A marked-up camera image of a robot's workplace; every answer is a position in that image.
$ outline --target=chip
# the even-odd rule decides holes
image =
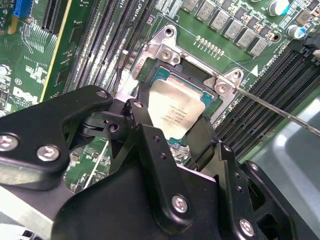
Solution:
[[[229,27],[225,30],[224,36],[233,40],[241,31],[242,27],[243,25],[240,22],[233,20]]]
[[[215,5],[206,0],[197,12],[196,17],[201,21],[206,22],[214,10]]]
[[[224,0],[224,2],[221,5],[221,8],[225,11],[228,11],[229,7],[233,2],[234,2],[233,0]]]
[[[73,43],[79,40],[81,38],[83,29],[83,26],[75,26],[74,28],[72,28],[69,43]]]
[[[268,43],[265,40],[259,38],[259,40],[253,45],[249,52],[256,57],[259,57],[267,46]]]
[[[309,4],[309,6],[307,6],[306,8],[309,9],[310,11],[314,10],[318,5],[319,5],[319,1],[318,0],[312,0]]]
[[[0,91],[0,100],[7,101],[8,97],[9,97],[9,93],[4,92],[4,91]]]
[[[304,26],[311,18],[311,14],[307,10],[303,10],[295,19],[298,24]]]
[[[221,31],[229,20],[229,15],[225,11],[218,11],[214,16],[214,19],[211,23],[211,27],[217,31]]]
[[[195,9],[198,2],[199,0],[184,0],[182,3],[182,8],[191,13]]]
[[[256,34],[253,31],[249,29],[245,29],[239,34],[236,43],[239,46],[246,49],[249,46],[249,44],[252,42],[252,40],[255,38],[255,36]]]
[[[271,27],[269,27],[268,25],[265,25],[265,26],[261,29],[259,35],[264,38],[270,31],[271,31]]]
[[[259,19],[253,16],[250,21],[247,23],[247,27],[250,29],[254,29],[255,25],[259,22]]]
[[[55,80],[55,84],[58,85],[63,81],[67,80],[68,75],[69,75],[69,68],[67,67],[58,73],[58,76],[56,77],[56,80]]]
[[[234,18],[240,21],[245,13],[247,13],[247,10],[244,7],[240,7],[235,13]]]

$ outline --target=capacitor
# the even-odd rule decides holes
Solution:
[[[303,39],[307,35],[307,30],[304,27],[291,25],[288,27],[286,34],[294,39]]]
[[[271,16],[283,16],[287,14],[289,9],[289,0],[273,0],[269,4],[268,12]]]

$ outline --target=pcie slot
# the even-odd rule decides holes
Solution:
[[[267,72],[257,83],[250,89],[250,93],[260,97],[268,87],[277,79],[277,77],[285,70],[286,67],[298,56],[293,51],[285,51],[281,58],[278,58],[273,65],[279,66],[270,72]],[[250,110],[252,101],[248,98],[242,98],[237,104],[234,111],[229,113],[223,122],[228,124],[222,124],[216,129],[216,133],[219,138],[223,138],[229,130],[237,123],[237,119],[241,118],[247,111]]]
[[[95,85],[100,86],[106,71],[108,69],[108,66],[112,60],[112,58],[114,57],[116,51],[119,48],[119,45],[121,43],[121,41],[124,39],[125,37],[125,31],[128,29],[129,27],[129,22],[132,19],[133,13],[136,10],[136,7],[138,6],[138,2],[139,0],[131,0],[130,4],[128,6],[128,8],[125,11],[125,15],[124,18],[118,28],[118,30],[116,31],[115,34],[115,38],[113,39],[113,41],[108,41],[108,51],[106,52],[106,56],[103,60],[103,66],[94,74],[97,74],[97,79],[95,80]]]
[[[284,88],[292,81],[292,79],[294,77],[297,76],[297,74],[307,65],[307,60],[306,59],[302,59],[302,60],[295,60],[294,62],[292,62],[290,64],[290,70],[285,72],[285,74],[281,75],[281,77],[279,76],[280,80],[274,81],[271,85],[269,85],[268,90],[265,91],[265,94],[262,94],[260,97],[262,99],[264,99],[266,102],[268,103],[272,103],[273,99],[276,96],[281,95],[281,92],[283,92]],[[256,118],[258,117],[258,115],[260,114],[260,112],[263,110],[263,108],[261,108],[261,105],[253,102],[252,100],[250,100],[251,102],[251,110],[250,110],[250,114],[248,114],[247,116],[242,116],[239,120],[241,121],[240,123],[237,122],[238,126],[236,127],[236,129],[232,130],[232,133],[229,132],[230,134],[228,134],[225,138],[225,141],[228,143],[233,142],[235,139],[238,139],[238,135],[241,133],[241,129],[244,129],[243,126],[247,126],[249,125],[251,122],[256,121]]]
[[[51,34],[58,34],[67,4],[67,0],[48,0],[41,28]]]
[[[286,88],[282,89],[283,93],[277,93],[277,99],[275,101],[270,101],[270,103],[280,109],[283,109],[287,102],[293,97],[293,95],[295,95],[316,72],[317,70],[312,68],[306,72],[302,72],[301,76],[297,76],[298,79],[302,80],[295,81],[292,85],[289,84],[288,81],[286,84]],[[256,109],[256,111],[259,113],[255,116],[257,120],[252,121],[252,124],[249,124],[248,127],[245,128],[245,131],[242,130],[241,137],[234,138],[229,141],[230,143],[234,143],[234,145],[232,145],[233,148],[238,149],[239,145],[241,145],[241,142],[244,141],[244,139],[250,138],[250,135],[254,134],[254,132],[261,130],[260,126],[263,126],[265,122],[267,122],[271,118],[271,116],[274,115],[272,111],[267,110],[263,106],[260,105],[258,107],[259,109]]]
[[[319,87],[319,84],[320,77],[318,76],[317,79],[309,86],[309,88],[305,89],[300,96],[297,96],[296,98],[293,97],[293,100],[290,101],[290,104],[285,108],[285,111],[292,112],[301,101],[303,101],[309,94],[311,94],[315,89]],[[279,115],[274,114],[271,119],[273,119],[271,123],[267,123],[267,126],[262,126],[262,128],[265,129],[263,131],[263,134],[259,133],[252,136],[247,141],[249,144],[247,144],[245,147],[242,146],[235,150],[237,160],[243,158],[254,146],[256,146],[261,141],[263,136],[265,136],[267,133],[270,133],[274,129],[274,127],[276,127],[279,122],[281,122],[283,118]]]
[[[92,76],[92,69],[95,68],[97,62],[101,59],[99,52],[101,51],[101,46],[106,38],[112,38],[110,30],[112,28],[112,19],[115,16],[117,8],[120,6],[121,1],[111,1],[111,4],[106,12],[106,15],[103,18],[103,23],[100,27],[98,36],[94,41],[93,48],[91,49],[89,56],[86,60],[86,65],[84,70],[82,70],[81,82],[79,88],[82,88],[86,85],[92,85],[94,83],[95,76]]]
[[[103,18],[103,14],[100,12],[105,12],[108,9],[107,1],[104,1],[104,4],[101,5],[102,0],[95,1],[95,4],[90,13],[90,19],[88,21],[85,33],[81,39],[81,44],[78,47],[74,61],[72,65],[71,73],[69,74],[63,93],[67,93],[75,90],[80,82],[83,69],[87,63],[88,56],[94,44],[94,39],[97,37],[98,29],[100,29],[100,23]]]

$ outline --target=green circuit board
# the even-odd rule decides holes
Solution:
[[[145,8],[151,1],[139,0],[135,15],[141,14],[140,8],[142,6]],[[0,116],[89,84],[99,85],[106,90],[112,89],[110,83],[115,79],[117,60],[133,32],[130,30],[126,32],[115,55],[107,63],[104,57],[108,51],[103,46],[106,46],[108,41],[118,33],[115,26],[120,24],[121,13],[131,1],[65,1],[63,8],[59,8],[60,28],[52,32],[44,27],[44,20],[48,17],[46,10],[54,9],[54,2],[34,0],[28,17],[16,17],[13,15],[16,0],[0,0],[0,91],[4,93],[0,94]],[[155,66],[155,60],[148,59],[145,62],[137,80],[133,80],[130,74],[143,52],[144,44],[166,25],[176,27],[176,43],[179,48],[216,72],[225,74],[234,68],[242,69],[244,78],[241,85],[245,89],[250,89],[292,41],[292,38],[287,35],[289,26],[298,25],[309,34],[314,33],[320,24],[317,12],[319,6],[308,9],[312,0],[289,0],[290,8],[283,16],[270,16],[268,6],[271,0],[259,2],[196,0],[193,1],[196,4],[192,10],[184,9],[184,2],[183,0],[156,2],[124,66],[120,83],[122,93],[134,96],[138,83],[148,78]],[[226,7],[225,2],[230,2],[230,5]],[[203,20],[200,11],[207,3],[214,6],[214,10],[208,12],[208,18]],[[114,10],[110,15],[109,28],[105,31],[102,23],[106,19],[107,9],[112,5]],[[240,18],[237,16],[239,10],[243,11]],[[239,23],[241,31],[250,30],[255,38],[264,41],[265,49],[259,55],[253,54],[249,49],[252,46],[243,47],[238,39],[228,37],[228,27],[225,30],[214,29],[212,24],[217,11],[223,11],[228,21],[233,20]],[[254,25],[250,25],[252,19],[256,19]],[[93,52],[91,45],[97,40],[101,44]],[[88,66],[87,61],[90,58],[91,62]],[[228,113],[236,107],[240,98],[240,96],[236,97],[225,109],[215,121],[215,127],[219,126]],[[299,109],[303,109],[311,100],[304,101]],[[208,109],[212,113],[220,104],[221,101],[218,99]],[[91,184],[108,175],[109,164],[103,166],[99,163],[95,169],[97,158],[94,156],[100,154],[105,145],[105,140],[96,139],[81,152],[76,153],[76,156],[71,156],[74,161],[69,166],[65,180],[72,191],[75,192],[78,185],[84,188],[86,181]],[[109,154],[107,147],[101,159],[107,160]],[[182,156],[177,157],[176,160],[178,163],[185,163],[187,158]]]

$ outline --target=silver screw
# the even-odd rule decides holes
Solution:
[[[241,72],[239,71],[236,71],[234,74],[233,74],[233,78],[234,79],[239,79],[241,77]]]
[[[172,205],[175,210],[182,214],[184,214],[188,210],[188,204],[186,200],[184,200],[182,197],[178,195],[173,196]]]
[[[36,151],[37,157],[44,162],[53,162],[58,159],[60,152],[55,146],[42,146]]]
[[[142,108],[143,107],[143,105],[138,101],[135,101],[133,104],[136,105],[138,108]]]
[[[224,149],[228,152],[232,152],[232,149],[228,145],[224,145]]]
[[[106,99],[106,98],[108,97],[107,93],[106,93],[105,91],[102,91],[102,90],[97,91],[96,94],[97,94],[99,97],[104,98],[104,99]]]
[[[18,139],[11,135],[0,135],[0,151],[7,152],[18,146]]]
[[[253,170],[258,171],[259,168],[257,165],[255,165],[254,163],[251,163],[250,166],[252,167]]]
[[[240,219],[239,221],[241,230],[243,233],[249,237],[253,237],[255,235],[254,228],[251,226],[250,222],[245,219]]]

